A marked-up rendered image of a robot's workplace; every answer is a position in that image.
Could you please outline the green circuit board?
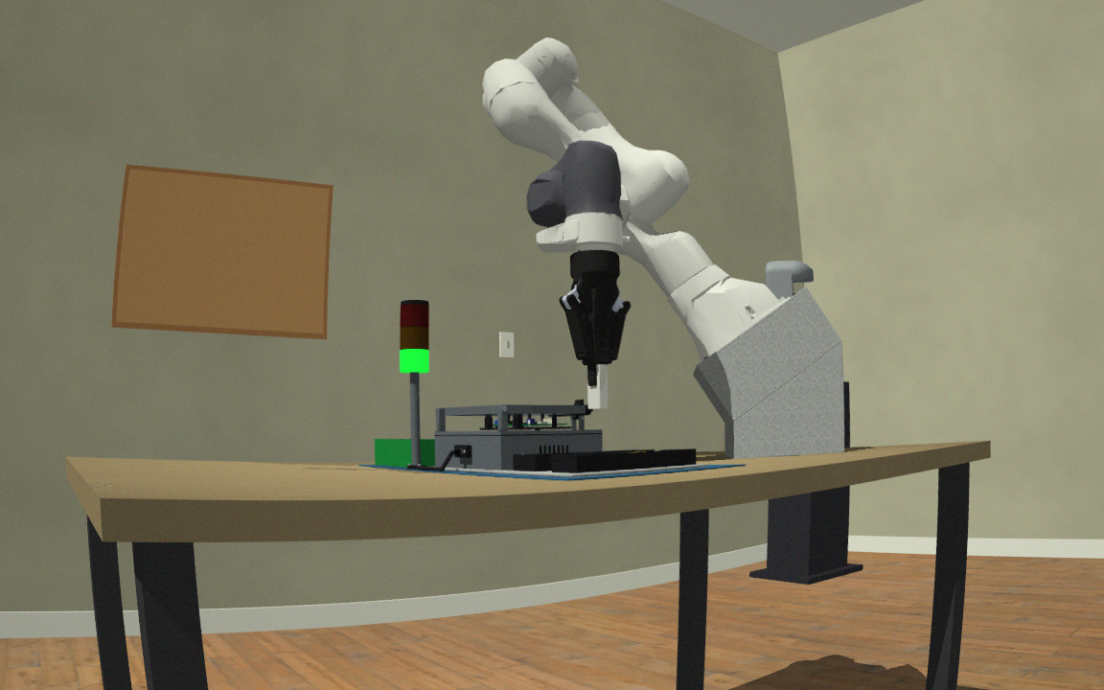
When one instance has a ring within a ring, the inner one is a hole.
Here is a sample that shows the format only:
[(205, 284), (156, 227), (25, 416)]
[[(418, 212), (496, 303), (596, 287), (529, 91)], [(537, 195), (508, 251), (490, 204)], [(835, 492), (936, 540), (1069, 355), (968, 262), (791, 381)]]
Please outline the green circuit board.
[[(531, 424), (524, 423), (524, 425), (521, 426), (552, 426), (552, 420), (543, 420), (543, 421), (530, 420), (530, 421)], [(558, 425), (567, 425), (567, 424), (561, 424), (561, 420), (558, 420)], [(493, 421), (493, 426), (496, 426), (496, 421)]]

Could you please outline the green bin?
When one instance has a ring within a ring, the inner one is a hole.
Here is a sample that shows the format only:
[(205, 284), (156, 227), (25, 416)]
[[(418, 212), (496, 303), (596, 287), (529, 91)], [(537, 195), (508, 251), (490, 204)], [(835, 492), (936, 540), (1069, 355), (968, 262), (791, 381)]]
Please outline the green bin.
[[(376, 466), (412, 466), (411, 438), (374, 438), (374, 460)], [(435, 440), (421, 440), (422, 466), (435, 466)]]

